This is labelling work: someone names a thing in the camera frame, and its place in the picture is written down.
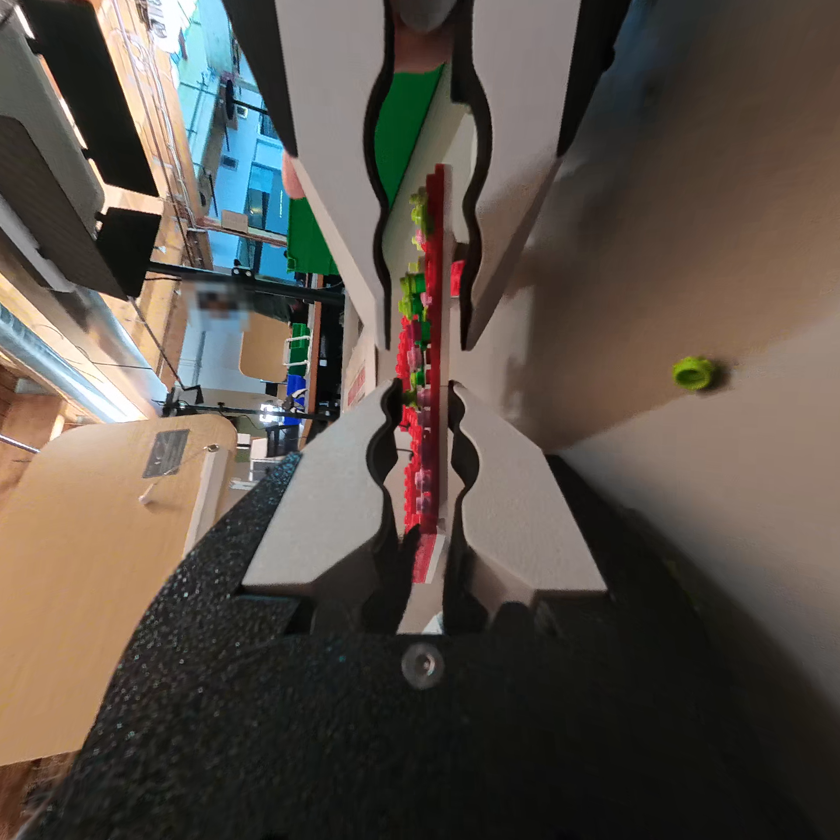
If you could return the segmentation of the large black panel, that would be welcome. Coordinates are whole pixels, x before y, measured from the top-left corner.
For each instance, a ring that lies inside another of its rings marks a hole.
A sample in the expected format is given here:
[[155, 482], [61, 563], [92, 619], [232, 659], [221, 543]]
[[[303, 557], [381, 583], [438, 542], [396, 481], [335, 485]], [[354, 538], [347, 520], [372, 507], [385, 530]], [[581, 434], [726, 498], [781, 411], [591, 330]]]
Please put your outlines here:
[[102, 180], [157, 198], [154, 176], [94, 7], [89, 2], [61, 1], [21, 5], [39, 54]]

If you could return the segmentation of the person's right hand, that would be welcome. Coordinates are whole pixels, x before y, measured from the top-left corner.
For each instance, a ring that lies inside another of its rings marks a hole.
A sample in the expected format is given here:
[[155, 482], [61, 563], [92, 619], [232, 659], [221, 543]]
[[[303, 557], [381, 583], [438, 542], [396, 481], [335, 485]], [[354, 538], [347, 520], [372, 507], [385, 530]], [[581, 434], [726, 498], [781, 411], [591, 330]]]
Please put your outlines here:
[[395, 28], [394, 72], [419, 75], [435, 70], [451, 60], [453, 44], [450, 28], [441, 27], [429, 33]]

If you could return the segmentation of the light wood board with label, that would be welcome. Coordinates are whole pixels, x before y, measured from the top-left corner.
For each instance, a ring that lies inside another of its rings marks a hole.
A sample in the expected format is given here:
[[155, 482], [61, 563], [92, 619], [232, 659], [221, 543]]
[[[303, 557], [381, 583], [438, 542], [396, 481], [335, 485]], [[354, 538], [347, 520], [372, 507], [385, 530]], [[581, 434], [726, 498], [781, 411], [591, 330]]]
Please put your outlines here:
[[135, 627], [183, 560], [219, 415], [79, 427], [2, 511], [1, 763], [78, 750]]

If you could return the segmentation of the white mounting bar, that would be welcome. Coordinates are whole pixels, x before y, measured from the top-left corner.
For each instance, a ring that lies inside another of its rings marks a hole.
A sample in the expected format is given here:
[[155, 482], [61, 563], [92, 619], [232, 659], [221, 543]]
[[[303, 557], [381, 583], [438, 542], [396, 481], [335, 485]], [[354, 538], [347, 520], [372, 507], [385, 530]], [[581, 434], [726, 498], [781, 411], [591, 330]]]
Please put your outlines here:
[[228, 452], [219, 444], [203, 450], [203, 463], [182, 557], [189, 554], [217, 520], [217, 507], [224, 492]]

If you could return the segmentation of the small black square panel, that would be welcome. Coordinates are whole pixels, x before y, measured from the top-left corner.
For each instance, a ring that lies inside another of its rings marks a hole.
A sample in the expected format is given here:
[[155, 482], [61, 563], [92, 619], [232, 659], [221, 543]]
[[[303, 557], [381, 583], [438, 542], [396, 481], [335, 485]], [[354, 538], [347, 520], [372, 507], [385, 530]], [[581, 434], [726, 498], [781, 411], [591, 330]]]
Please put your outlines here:
[[99, 214], [96, 247], [126, 298], [140, 296], [162, 216], [111, 206]]

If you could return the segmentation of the black metal pole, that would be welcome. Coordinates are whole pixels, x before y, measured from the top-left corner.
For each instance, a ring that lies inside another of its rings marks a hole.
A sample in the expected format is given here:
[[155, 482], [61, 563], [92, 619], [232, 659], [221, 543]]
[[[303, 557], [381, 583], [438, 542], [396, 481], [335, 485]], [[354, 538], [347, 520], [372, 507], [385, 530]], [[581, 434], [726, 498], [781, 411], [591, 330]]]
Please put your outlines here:
[[232, 268], [228, 272], [199, 269], [192, 266], [176, 266], [151, 261], [147, 265], [147, 280], [179, 280], [196, 287], [232, 292], [240, 297], [255, 294], [302, 301], [307, 304], [321, 303], [324, 306], [340, 307], [345, 302], [342, 288], [315, 288], [296, 283], [267, 279], [256, 275], [252, 269]]

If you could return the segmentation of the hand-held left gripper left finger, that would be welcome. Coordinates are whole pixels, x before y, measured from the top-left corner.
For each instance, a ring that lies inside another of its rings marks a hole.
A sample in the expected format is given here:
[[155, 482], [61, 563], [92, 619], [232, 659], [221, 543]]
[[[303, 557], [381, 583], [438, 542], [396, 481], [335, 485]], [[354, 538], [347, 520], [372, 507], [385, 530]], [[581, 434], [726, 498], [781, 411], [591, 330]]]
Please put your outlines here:
[[385, 478], [403, 384], [386, 381], [303, 449], [241, 588], [296, 598], [349, 627], [395, 634], [413, 588], [421, 529], [397, 531]]

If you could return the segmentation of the small light wood board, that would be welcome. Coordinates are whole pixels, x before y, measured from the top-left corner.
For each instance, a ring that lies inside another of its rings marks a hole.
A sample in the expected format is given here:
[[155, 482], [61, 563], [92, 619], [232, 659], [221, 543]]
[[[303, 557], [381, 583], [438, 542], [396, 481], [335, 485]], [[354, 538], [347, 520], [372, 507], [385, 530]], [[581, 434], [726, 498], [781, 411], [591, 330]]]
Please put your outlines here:
[[251, 313], [243, 332], [238, 367], [242, 375], [262, 382], [281, 383], [287, 377], [284, 364], [286, 341], [291, 325], [258, 313]]

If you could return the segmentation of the green plastic bin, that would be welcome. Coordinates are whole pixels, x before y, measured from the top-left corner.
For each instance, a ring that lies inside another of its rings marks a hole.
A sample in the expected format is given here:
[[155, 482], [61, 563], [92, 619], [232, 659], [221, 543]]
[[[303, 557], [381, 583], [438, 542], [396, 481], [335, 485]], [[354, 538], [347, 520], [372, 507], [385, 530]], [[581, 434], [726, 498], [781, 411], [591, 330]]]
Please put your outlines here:
[[[439, 66], [423, 74], [395, 74], [381, 106], [374, 131], [374, 157], [389, 207], [403, 182], [442, 73]], [[290, 200], [287, 263], [289, 269], [305, 274], [340, 273], [306, 199]]]

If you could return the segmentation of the dark framed ceiling panel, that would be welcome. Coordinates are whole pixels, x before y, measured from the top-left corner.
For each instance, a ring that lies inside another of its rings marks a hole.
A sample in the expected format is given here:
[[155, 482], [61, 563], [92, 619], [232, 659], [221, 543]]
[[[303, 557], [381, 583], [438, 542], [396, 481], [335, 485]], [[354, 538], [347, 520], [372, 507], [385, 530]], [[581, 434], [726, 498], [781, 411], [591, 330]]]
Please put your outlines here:
[[2, 12], [2, 246], [43, 288], [125, 301], [95, 241], [102, 189], [27, 34]]

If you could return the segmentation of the small lime lego stud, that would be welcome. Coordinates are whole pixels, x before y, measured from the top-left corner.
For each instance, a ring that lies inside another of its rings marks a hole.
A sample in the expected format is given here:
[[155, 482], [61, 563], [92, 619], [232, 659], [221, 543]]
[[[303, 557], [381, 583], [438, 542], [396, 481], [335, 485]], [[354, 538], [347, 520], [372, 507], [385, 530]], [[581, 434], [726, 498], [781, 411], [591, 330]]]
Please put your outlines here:
[[718, 367], [700, 356], [687, 356], [673, 364], [673, 382], [687, 392], [700, 392], [711, 388], [718, 378]]

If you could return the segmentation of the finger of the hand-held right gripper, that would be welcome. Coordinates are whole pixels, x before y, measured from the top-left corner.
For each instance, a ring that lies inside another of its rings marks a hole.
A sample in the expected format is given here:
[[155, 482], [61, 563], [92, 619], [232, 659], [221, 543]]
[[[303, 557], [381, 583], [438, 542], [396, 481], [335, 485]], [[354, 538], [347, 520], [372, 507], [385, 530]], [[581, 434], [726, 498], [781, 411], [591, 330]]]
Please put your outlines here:
[[460, 341], [485, 331], [560, 168], [558, 145], [581, 3], [468, 2], [458, 47], [476, 123], [463, 214], [470, 252], [460, 284]]
[[388, 349], [392, 282], [382, 237], [390, 206], [374, 138], [394, 71], [389, 4], [277, 1], [276, 17], [297, 177], [355, 310]]

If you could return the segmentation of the white sheet with red print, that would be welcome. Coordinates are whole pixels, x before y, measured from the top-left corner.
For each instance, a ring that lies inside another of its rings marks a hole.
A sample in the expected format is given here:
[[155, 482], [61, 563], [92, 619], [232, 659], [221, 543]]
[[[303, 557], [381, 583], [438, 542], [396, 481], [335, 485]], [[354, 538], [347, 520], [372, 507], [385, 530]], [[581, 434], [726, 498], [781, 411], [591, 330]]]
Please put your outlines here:
[[355, 355], [343, 372], [342, 413], [348, 412], [364, 399], [366, 389], [366, 360], [363, 355]]

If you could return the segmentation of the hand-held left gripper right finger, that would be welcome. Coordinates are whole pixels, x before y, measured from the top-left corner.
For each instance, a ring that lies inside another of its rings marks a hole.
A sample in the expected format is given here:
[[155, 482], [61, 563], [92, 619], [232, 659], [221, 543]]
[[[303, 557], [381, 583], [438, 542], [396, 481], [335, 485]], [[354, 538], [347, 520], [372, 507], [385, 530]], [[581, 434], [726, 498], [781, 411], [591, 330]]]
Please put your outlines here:
[[445, 634], [479, 634], [508, 604], [600, 597], [607, 585], [546, 455], [463, 384], [448, 385], [454, 501]]

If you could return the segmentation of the red lego heart frame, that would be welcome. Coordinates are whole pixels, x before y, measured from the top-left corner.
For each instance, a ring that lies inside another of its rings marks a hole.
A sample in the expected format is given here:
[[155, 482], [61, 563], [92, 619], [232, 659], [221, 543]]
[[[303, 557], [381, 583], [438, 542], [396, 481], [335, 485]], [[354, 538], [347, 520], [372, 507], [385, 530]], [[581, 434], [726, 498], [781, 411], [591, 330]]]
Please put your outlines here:
[[398, 281], [395, 373], [403, 386], [403, 409], [397, 429], [407, 457], [398, 512], [404, 531], [419, 533], [416, 584], [433, 580], [446, 541], [449, 314], [458, 290], [452, 282], [451, 184], [451, 168], [438, 163], [410, 196], [417, 254]]

